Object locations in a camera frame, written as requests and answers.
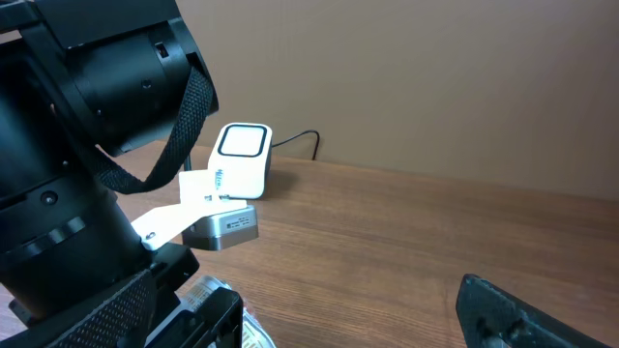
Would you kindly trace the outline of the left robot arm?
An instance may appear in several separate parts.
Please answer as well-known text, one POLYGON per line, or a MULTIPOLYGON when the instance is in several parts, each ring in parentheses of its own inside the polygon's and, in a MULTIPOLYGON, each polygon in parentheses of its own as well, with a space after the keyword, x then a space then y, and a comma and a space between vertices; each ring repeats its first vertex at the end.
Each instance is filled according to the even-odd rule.
POLYGON ((117 203, 171 182, 219 108, 175 1, 5 1, 1 30, 5 345, 240 346, 241 296, 182 308, 194 254, 147 249, 117 203))

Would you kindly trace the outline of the cup noodle container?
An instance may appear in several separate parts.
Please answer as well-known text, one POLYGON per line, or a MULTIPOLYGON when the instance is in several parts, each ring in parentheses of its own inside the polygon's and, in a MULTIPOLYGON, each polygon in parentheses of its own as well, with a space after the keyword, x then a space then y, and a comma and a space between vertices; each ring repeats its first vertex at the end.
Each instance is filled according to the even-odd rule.
MULTIPOLYGON (((231 287, 216 277, 205 275, 200 277, 192 287, 181 297, 181 303, 192 312, 197 312, 198 306, 219 288, 231 290, 231 287)), ((243 308, 243 348, 276 348, 273 339, 260 325, 254 312, 244 304, 243 308)))

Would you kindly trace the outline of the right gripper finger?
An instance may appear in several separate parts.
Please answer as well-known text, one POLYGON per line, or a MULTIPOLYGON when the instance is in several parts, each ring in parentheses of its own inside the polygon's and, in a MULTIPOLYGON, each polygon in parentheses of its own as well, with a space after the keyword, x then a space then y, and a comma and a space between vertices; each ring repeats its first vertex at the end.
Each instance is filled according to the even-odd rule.
POLYGON ((608 348, 473 274, 462 278, 456 312, 469 348, 608 348))

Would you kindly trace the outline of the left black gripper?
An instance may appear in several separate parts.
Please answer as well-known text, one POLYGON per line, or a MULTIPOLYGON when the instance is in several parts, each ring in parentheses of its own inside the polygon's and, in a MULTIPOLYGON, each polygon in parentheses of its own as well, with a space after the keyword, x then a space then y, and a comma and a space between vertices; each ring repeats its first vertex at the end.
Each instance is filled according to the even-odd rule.
POLYGON ((199 268, 187 246, 167 244, 143 271, 43 321, 11 302, 27 330, 3 347, 240 347, 243 300, 219 288, 197 312, 175 291, 199 268))

